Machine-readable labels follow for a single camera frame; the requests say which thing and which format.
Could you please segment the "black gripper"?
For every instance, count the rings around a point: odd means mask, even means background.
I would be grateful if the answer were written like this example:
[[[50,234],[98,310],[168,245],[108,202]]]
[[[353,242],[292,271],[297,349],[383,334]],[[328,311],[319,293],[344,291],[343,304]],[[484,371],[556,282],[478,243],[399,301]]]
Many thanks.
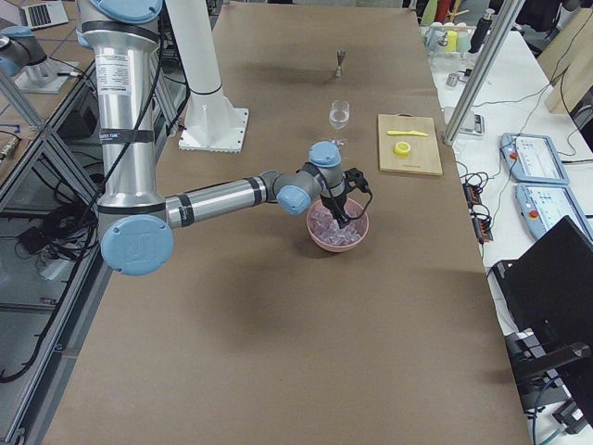
[[[345,211],[347,193],[343,192],[337,196],[327,197],[321,195],[321,201],[323,206],[331,212],[339,228],[344,228],[349,224],[349,216]]]

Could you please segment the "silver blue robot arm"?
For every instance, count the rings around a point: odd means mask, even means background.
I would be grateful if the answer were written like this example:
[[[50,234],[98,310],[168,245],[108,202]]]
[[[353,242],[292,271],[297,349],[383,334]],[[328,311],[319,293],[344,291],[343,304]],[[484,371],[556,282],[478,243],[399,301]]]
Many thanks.
[[[163,197],[156,186],[156,136],[150,107],[159,67],[151,57],[165,41],[167,13],[189,91],[181,145],[237,153],[249,112],[225,96],[208,9],[202,1],[81,1],[80,40],[95,54],[105,182],[93,199],[104,261],[115,271],[145,275],[173,251],[173,230],[262,203],[298,215],[319,200],[340,225],[351,172],[328,141],[309,150],[294,173],[265,172],[227,184]]]
[[[1,71],[4,74],[14,77],[25,67],[36,66],[46,60],[47,54],[31,29],[13,25],[1,30]]]

